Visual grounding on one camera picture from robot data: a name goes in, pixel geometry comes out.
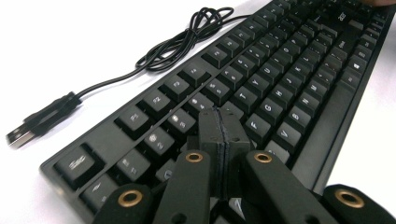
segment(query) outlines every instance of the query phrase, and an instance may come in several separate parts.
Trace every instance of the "brass insert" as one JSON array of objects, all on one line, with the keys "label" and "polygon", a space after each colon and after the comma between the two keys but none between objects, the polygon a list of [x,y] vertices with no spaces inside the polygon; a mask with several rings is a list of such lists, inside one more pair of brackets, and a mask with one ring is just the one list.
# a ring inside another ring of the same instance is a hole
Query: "brass insert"
[{"label": "brass insert", "polygon": [[262,162],[262,163],[267,163],[272,161],[272,157],[266,153],[256,153],[254,155],[254,159],[256,159],[256,161]]},{"label": "brass insert", "polygon": [[[133,194],[135,198],[132,200],[128,200],[126,197],[131,194]],[[120,195],[119,204],[122,207],[132,207],[139,204],[140,201],[142,201],[142,198],[143,198],[143,194],[139,190],[136,189],[127,190]]]},{"label": "brass insert", "polygon": [[189,162],[199,162],[199,161],[201,161],[203,158],[204,158],[204,157],[203,157],[201,154],[196,153],[196,152],[189,153],[189,154],[187,154],[187,156],[186,156],[186,160],[189,161]]},{"label": "brass insert", "polygon": [[346,189],[338,189],[334,194],[338,201],[349,207],[362,208],[364,206],[364,200],[354,192]]}]

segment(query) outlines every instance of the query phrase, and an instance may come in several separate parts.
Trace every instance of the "keyboard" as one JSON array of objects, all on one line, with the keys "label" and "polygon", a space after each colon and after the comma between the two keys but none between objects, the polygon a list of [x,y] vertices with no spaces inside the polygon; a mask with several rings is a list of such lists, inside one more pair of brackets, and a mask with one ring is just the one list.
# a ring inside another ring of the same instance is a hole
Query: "keyboard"
[{"label": "keyboard", "polygon": [[[357,1],[274,0],[49,158],[42,173],[90,223],[119,186],[169,179],[199,112],[217,106],[320,192],[392,18]],[[244,223],[240,199],[212,199],[211,214]]]}]

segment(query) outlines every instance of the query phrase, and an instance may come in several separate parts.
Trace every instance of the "white background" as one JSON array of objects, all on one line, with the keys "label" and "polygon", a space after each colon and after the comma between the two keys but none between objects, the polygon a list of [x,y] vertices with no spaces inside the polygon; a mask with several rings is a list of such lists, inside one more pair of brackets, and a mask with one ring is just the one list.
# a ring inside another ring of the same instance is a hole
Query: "white background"
[{"label": "white background", "polygon": [[[78,93],[100,81],[129,73],[152,46],[184,30],[192,13],[201,7],[234,7],[235,14],[249,14],[266,2],[2,1],[0,134],[5,136],[21,125],[24,118],[70,91]],[[8,147],[3,138],[0,142],[0,223],[81,222],[39,173],[39,165],[159,77],[138,76],[84,97],[82,107],[71,118],[18,150]],[[395,76],[390,81],[396,83]],[[378,85],[376,91],[383,90]],[[366,105],[372,109],[370,115],[375,115],[370,119],[364,117],[366,113],[358,113],[360,120],[367,122],[353,129],[357,136],[342,152],[353,153],[353,160],[346,159],[347,162],[339,164],[337,176],[332,176],[331,181],[341,181],[366,193],[368,189],[368,195],[395,215],[396,184],[392,174],[396,162],[395,151],[389,148],[395,149],[392,138],[396,132],[387,127],[396,127],[396,122],[387,111],[395,111],[396,94],[392,96],[394,91],[386,90],[392,102],[390,106],[377,110],[378,106]],[[377,124],[376,119],[385,119],[386,123]],[[385,139],[370,141],[373,132],[383,132]],[[363,144],[356,147],[354,142]],[[357,156],[354,150],[363,151],[365,156]]]}]

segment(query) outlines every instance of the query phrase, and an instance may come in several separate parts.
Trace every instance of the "usb plug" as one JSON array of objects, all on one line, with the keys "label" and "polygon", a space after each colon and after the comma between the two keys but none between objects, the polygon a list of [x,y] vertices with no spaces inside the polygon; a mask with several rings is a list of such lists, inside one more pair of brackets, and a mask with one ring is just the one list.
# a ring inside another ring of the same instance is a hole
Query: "usb plug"
[{"label": "usb plug", "polygon": [[66,119],[81,104],[79,98],[70,92],[55,100],[42,110],[23,120],[23,124],[7,134],[10,146],[19,148],[38,136],[43,136],[55,125]]}]

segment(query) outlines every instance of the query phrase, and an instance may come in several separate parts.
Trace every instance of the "keyboard cable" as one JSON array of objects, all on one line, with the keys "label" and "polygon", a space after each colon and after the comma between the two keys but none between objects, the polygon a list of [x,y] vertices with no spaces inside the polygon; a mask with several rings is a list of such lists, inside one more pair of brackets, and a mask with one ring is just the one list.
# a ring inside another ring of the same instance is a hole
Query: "keyboard cable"
[{"label": "keyboard cable", "polygon": [[90,86],[78,94],[74,94],[71,91],[55,100],[50,105],[24,119],[20,127],[7,134],[8,144],[11,147],[19,148],[34,138],[43,136],[54,126],[69,117],[82,103],[81,98],[89,92],[133,77],[143,70],[147,72],[165,71],[186,56],[194,48],[195,44],[215,35],[223,25],[249,16],[238,16],[226,20],[232,14],[232,7],[222,7],[220,9],[201,8],[200,11],[192,15],[189,28],[149,50],[145,56],[137,61],[134,71]]}]

